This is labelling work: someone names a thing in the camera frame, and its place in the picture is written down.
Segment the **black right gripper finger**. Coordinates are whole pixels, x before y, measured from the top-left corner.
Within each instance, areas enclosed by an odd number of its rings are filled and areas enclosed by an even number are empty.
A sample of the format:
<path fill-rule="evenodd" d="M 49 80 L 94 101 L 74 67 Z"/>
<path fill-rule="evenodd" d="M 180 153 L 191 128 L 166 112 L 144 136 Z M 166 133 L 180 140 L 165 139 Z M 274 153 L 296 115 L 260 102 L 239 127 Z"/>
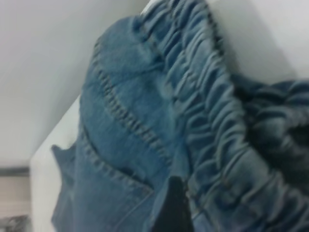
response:
<path fill-rule="evenodd" d="M 193 232 L 189 200 L 180 177 L 169 178 L 168 191 L 159 215 L 151 229 L 153 232 Z"/>

